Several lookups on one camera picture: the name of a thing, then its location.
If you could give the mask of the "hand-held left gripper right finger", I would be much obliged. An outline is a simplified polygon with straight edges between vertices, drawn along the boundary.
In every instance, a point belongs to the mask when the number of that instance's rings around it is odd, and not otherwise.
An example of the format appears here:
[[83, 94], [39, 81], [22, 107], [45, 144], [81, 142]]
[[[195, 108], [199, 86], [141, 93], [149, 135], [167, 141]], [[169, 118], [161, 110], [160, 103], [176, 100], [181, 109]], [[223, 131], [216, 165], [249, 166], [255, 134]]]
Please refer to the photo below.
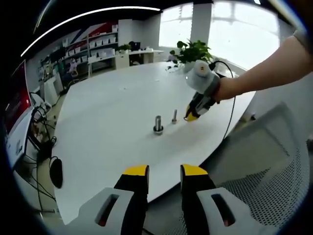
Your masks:
[[247, 204], [225, 188], [217, 188], [199, 166], [180, 166], [182, 211], [189, 235], [265, 235]]

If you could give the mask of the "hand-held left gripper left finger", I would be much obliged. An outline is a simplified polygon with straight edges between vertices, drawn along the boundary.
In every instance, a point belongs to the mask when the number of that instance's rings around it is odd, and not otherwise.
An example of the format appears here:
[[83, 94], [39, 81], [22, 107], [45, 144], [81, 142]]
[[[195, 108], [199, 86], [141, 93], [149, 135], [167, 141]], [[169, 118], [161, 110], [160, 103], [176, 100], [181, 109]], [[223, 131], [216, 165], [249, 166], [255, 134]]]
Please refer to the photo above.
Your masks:
[[127, 168], [79, 209], [79, 235], [140, 235], [148, 208], [149, 166]]

